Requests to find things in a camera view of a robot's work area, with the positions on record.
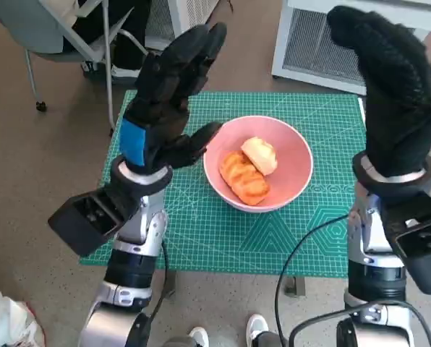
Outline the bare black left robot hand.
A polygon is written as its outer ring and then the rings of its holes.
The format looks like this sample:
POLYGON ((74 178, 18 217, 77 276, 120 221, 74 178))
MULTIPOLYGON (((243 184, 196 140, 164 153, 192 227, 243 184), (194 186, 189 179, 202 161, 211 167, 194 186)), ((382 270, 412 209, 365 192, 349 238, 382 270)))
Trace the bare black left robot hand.
POLYGON ((191 136, 185 134, 189 98, 208 81, 226 35, 227 26, 222 22, 212 27, 196 25, 162 53, 146 56, 119 135, 120 152, 131 171, 152 174, 165 166, 191 166, 204 154, 221 123, 212 121, 191 136))

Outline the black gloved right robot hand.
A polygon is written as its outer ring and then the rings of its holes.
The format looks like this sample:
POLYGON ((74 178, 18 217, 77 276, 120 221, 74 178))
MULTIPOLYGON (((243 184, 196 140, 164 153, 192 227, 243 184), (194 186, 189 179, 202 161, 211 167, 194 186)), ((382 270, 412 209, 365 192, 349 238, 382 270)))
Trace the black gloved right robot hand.
POLYGON ((431 64, 401 24, 376 12, 336 6, 333 42, 358 58, 366 85, 366 155, 384 177, 420 171, 431 149, 431 64))

